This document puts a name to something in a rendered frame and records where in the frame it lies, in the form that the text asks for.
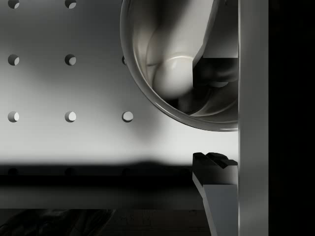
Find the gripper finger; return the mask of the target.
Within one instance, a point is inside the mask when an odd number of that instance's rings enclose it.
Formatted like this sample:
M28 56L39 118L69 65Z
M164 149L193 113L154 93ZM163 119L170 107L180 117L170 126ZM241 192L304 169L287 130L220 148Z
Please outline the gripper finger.
M194 153L192 180L202 197L211 236L238 236L238 163L220 153Z
M238 80L238 0L218 0L201 59L193 68L195 88L221 88Z

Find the black mug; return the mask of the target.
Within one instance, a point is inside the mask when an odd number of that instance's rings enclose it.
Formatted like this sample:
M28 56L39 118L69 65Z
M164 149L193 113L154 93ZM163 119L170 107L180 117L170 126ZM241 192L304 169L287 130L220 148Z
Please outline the black mug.
M120 35L126 65L143 94L180 123L202 130L238 129L239 83L193 86L218 0L122 0Z

